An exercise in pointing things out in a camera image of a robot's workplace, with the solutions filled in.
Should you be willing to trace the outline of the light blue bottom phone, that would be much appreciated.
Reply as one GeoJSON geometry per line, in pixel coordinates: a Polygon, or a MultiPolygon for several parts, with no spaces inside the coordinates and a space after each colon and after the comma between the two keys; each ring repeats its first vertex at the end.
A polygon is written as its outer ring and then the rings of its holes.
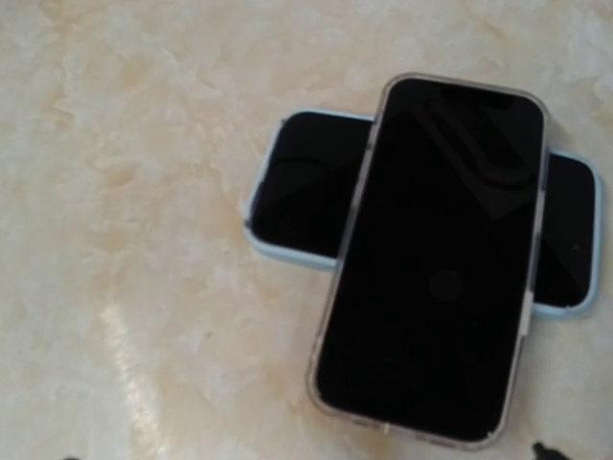
{"type": "MultiPolygon", "coordinates": [[[[247,240],[262,254],[332,270],[373,119],[306,108],[280,121],[245,208],[247,240]]],[[[603,185],[584,158],[549,153],[533,314],[555,320],[597,297],[603,185]]]]}

